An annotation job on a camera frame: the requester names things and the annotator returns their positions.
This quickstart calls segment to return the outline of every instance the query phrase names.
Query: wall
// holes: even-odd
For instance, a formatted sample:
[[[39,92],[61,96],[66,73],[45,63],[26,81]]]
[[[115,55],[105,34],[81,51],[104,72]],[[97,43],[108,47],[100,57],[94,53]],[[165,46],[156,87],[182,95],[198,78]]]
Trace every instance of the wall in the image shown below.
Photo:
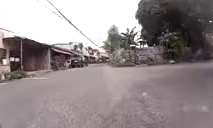
[[[145,47],[138,49],[137,57],[141,64],[146,63],[148,58],[154,60],[154,63],[163,63],[163,47]]]
[[[49,51],[48,48],[37,46],[24,48],[23,65],[25,71],[38,71],[49,69]]]
[[[2,72],[10,72],[9,48],[6,47],[3,44],[3,38],[13,37],[13,36],[14,36],[13,32],[0,28],[0,48],[6,49],[6,59],[7,59],[7,62],[8,62],[7,65],[0,64],[0,73],[2,73]]]

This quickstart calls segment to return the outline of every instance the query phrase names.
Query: road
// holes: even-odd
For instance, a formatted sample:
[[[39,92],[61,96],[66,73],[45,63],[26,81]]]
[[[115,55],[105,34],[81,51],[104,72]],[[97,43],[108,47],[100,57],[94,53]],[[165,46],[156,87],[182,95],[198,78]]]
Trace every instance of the road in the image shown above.
[[[213,61],[106,65],[0,84],[2,128],[213,128]]]

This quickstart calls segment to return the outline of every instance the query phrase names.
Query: sky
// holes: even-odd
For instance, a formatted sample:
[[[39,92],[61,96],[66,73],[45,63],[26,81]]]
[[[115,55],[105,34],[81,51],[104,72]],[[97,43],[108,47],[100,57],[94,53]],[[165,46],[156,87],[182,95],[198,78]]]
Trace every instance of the sky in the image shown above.
[[[39,0],[52,8],[46,0]],[[98,46],[103,45],[107,31],[116,25],[141,29],[135,19],[139,0],[51,0],[51,2]],[[60,19],[37,0],[0,0],[0,27],[41,43],[83,42],[94,46],[66,21]]]

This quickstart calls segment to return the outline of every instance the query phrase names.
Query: street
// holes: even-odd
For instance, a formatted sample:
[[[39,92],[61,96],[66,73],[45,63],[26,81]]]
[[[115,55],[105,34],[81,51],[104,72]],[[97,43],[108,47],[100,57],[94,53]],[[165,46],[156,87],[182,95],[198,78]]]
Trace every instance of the street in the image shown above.
[[[213,61],[93,65],[0,84],[2,128],[213,128]]]

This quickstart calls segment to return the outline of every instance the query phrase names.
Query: house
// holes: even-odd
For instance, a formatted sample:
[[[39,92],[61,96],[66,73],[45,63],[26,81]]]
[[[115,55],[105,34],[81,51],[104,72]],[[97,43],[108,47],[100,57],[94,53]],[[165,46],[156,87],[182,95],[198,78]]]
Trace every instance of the house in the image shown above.
[[[14,32],[0,28],[0,72],[9,72],[9,49],[3,43],[3,38],[14,37]]]
[[[73,54],[78,53],[15,36],[12,31],[0,28],[0,74],[16,70],[49,70],[56,56]]]

